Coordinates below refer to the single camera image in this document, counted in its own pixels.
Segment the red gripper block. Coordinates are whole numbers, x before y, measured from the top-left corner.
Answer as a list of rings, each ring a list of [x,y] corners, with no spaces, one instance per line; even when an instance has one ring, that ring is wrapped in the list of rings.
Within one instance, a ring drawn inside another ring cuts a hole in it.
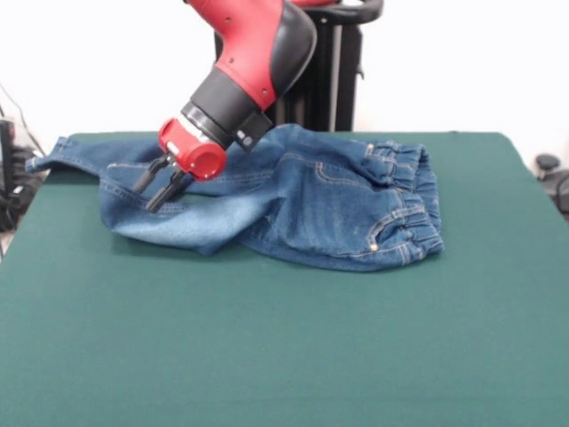
[[[216,178],[227,163],[225,149],[183,118],[166,121],[158,133],[158,142],[166,154],[153,160],[133,187],[142,193],[163,170],[168,172],[164,186],[146,203],[148,212],[157,212],[194,178],[199,181]],[[172,172],[173,163],[180,170]]]

